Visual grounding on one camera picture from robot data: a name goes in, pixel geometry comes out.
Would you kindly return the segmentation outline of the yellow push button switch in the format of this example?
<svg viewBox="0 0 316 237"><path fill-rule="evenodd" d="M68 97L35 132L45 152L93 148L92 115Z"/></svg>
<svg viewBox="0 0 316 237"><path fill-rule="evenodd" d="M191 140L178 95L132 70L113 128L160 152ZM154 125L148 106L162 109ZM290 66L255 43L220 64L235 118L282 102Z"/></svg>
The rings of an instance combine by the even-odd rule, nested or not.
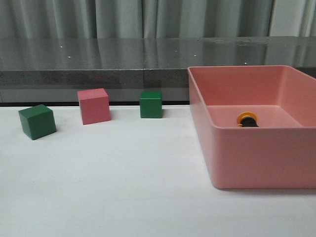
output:
<svg viewBox="0 0 316 237"><path fill-rule="evenodd" d="M258 127L257 115L250 111L242 112L237 117L237 125L239 127Z"/></svg>

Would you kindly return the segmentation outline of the grey stone ledge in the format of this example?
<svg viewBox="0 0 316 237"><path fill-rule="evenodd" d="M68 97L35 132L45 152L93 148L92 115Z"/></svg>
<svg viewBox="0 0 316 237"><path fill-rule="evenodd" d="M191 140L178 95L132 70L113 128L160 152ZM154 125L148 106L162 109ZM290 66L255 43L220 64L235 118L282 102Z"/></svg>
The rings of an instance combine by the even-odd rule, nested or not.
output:
<svg viewBox="0 0 316 237"><path fill-rule="evenodd" d="M190 66L289 65L316 74L315 37L181 39L3 39L0 103L71 105L104 88L114 105L161 90L166 104L189 100Z"/></svg>

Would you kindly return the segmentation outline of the pink plastic bin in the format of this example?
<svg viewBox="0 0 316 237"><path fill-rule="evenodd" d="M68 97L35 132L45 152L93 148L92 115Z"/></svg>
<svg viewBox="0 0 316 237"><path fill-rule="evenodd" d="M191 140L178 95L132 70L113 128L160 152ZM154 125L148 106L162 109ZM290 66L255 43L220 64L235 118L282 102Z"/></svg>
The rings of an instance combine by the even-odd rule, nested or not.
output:
<svg viewBox="0 0 316 237"><path fill-rule="evenodd" d="M290 66L189 67L190 107L220 189L316 186L316 80ZM245 111L258 127L239 127Z"/></svg>

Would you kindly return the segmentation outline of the pink cube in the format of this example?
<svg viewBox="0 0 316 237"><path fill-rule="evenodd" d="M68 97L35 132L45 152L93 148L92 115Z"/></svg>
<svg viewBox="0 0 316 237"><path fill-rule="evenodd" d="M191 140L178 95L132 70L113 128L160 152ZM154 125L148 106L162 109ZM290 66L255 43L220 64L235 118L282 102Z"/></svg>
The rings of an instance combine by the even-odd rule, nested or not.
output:
<svg viewBox="0 0 316 237"><path fill-rule="evenodd" d="M93 124L111 120L109 96L104 88L77 92L82 124Z"/></svg>

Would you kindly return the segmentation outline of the green cube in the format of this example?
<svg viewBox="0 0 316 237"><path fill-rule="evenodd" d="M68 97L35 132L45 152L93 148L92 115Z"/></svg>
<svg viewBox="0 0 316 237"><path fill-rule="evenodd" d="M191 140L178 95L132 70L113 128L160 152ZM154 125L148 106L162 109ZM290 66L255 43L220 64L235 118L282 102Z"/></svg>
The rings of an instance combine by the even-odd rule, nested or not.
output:
<svg viewBox="0 0 316 237"><path fill-rule="evenodd" d="M162 118L162 92L143 91L140 96L140 117L160 119Z"/></svg>
<svg viewBox="0 0 316 237"><path fill-rule="evenodd" d="M23 132L32 140L57 131L53 111L40 104L18 111Z"/></svg>

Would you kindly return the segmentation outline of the left green cube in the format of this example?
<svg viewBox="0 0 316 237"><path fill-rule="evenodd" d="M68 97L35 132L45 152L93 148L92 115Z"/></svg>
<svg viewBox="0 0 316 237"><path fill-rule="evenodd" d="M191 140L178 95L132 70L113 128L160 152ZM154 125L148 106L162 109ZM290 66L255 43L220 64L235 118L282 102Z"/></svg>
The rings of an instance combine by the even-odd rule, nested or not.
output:
<svg viewBox="0 0 316 237"><path fill-rule="evenodd" d="M18 111L23 132L32 140L57 131L53 111L40 104Z"/></svg>

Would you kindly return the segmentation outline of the grey curtain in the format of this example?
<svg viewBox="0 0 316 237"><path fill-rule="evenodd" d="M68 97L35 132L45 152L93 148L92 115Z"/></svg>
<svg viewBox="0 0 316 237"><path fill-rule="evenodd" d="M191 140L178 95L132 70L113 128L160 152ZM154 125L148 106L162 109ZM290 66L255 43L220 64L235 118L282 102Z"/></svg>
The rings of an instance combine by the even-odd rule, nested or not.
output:
<svg viewBox="0 0 316 237"><path fill-rule="evenodd" d="M313 0L3 0L3 39L310 37Z"/></svg>

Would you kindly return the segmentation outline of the right green cube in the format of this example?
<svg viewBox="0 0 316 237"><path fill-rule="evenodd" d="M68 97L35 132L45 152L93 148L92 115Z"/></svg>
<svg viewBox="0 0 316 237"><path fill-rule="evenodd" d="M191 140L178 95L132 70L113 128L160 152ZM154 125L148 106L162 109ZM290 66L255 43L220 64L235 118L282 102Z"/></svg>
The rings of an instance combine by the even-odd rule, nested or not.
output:
<svg viewBox="0 0 316 237"><path fill-rule="evenodd" d="M140 117L160 119L162 118L162 92L143 91L140 96Z"/></svg>

